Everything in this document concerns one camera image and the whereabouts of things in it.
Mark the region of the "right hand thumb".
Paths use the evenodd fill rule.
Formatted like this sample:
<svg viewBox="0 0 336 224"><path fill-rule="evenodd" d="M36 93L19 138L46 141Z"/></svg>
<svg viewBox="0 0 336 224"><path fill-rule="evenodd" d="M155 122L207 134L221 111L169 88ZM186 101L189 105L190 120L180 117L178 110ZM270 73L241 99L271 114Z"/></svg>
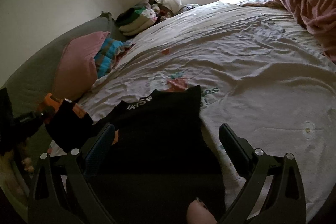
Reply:
<svg viewBox="0 0 336 224"><path fill-rule="evenodd" d="M217 220L199 199L190 203L187 209L188 224L217 224Z"/></svg>

